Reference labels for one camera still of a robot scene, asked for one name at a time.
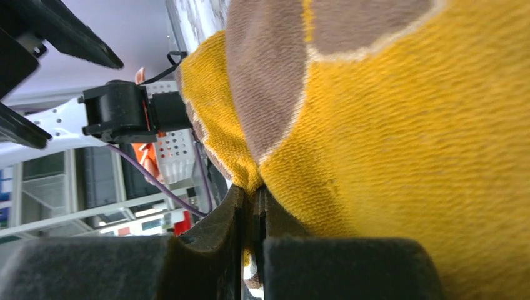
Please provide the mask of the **yellow brown bear towel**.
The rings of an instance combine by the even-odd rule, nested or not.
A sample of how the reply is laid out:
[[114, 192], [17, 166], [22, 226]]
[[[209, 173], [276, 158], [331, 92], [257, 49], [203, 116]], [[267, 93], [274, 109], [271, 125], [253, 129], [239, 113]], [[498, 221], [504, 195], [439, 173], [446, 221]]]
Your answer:
[[176, 77], [233, 184], [420, 242], [449, 299], [529, 298], [528, 1], [232, 1]]

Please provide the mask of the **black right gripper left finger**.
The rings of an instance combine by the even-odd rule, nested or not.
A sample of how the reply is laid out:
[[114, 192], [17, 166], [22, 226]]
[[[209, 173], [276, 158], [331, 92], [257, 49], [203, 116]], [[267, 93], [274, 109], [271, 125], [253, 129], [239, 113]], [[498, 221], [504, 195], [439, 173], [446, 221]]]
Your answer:
[[25, 242], [1, 273], [2, 299], [240, 299], [245, 192], [180, 236]]

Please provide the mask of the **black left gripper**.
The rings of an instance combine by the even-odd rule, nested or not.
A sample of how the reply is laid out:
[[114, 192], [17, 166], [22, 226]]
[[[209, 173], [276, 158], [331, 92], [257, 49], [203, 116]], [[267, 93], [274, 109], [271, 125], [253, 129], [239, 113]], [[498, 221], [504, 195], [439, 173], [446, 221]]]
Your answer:
[[[1, 1], [2, 98], [38, 69], [41, 51], [46, 50], [43, 38], [60, 53], [111, 69], [124, 67], [117, 54], [62, 1], [31, 1], [31, 21], [16, 7], [18, 4]], [[1, 103], [1, 142], [44, 149], [51, 138], [47, 131]]]

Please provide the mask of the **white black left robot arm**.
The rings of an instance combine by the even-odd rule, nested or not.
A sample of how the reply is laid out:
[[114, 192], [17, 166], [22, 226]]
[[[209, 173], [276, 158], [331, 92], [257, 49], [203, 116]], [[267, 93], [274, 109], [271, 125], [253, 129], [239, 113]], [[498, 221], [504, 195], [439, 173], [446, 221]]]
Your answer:
[[[61, 1], [1, 2], [1, 96], [39, 67], [51, 44], [60, 53], [111, 69], [123, 62]], [[161, 132], [191, 123], [178, 92], [155, 95], [148, 86], [173, 74], [185, 51], [170, 51], [169, 69], [141, 84], [113, 80], [64, 104], [23, 116], [1, 106], [1, 167], [70, 149], [153, 143]]]

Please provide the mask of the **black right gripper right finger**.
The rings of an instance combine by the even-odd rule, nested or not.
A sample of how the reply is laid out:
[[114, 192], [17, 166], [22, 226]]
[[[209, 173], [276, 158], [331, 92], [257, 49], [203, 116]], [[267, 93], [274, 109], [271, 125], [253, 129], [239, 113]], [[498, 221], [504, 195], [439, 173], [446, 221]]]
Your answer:
[[266, 299], [444, 299], [429, 254], [401, 238], [321, 238], [266, 187], [256, 192], [254, 255]]

